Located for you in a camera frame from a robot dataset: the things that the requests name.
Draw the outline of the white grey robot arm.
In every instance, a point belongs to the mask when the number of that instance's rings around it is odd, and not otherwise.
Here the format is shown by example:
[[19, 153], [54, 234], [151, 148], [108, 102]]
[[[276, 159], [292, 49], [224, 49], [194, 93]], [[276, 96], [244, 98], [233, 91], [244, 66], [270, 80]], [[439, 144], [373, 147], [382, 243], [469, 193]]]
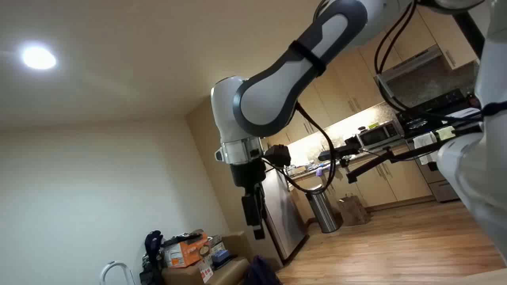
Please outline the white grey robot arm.
[[342, 50], [358, 45], [401, 17], [406, 7], [458, 12], [490, 6], [476, 94], [482, 129], [458, 134], [438, 148], [438, 167], [507, 258], [507, 0], [322, 0], [309, 26], [266, 69], [252, 77], [225, 77], [211, 88], [220, 134], [217, 158], [246, 189], [246, 221], [263, 227], [265, 163], [262, 139], [281, 131], [298, 96]]

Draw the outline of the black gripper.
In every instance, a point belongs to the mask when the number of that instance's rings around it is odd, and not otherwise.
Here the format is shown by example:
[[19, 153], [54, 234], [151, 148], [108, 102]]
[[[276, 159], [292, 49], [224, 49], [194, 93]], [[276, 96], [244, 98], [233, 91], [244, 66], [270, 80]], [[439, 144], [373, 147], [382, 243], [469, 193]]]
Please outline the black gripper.
[[244, 188], [241, 197], [244, 216], [249, 226], [254, 227], [255, 239], [265, 239], [262, 220], [265, 215], [262, 182], [265, 180], [265, 163], [255, 158], [246, 164], [230, 166], [236, 186]]

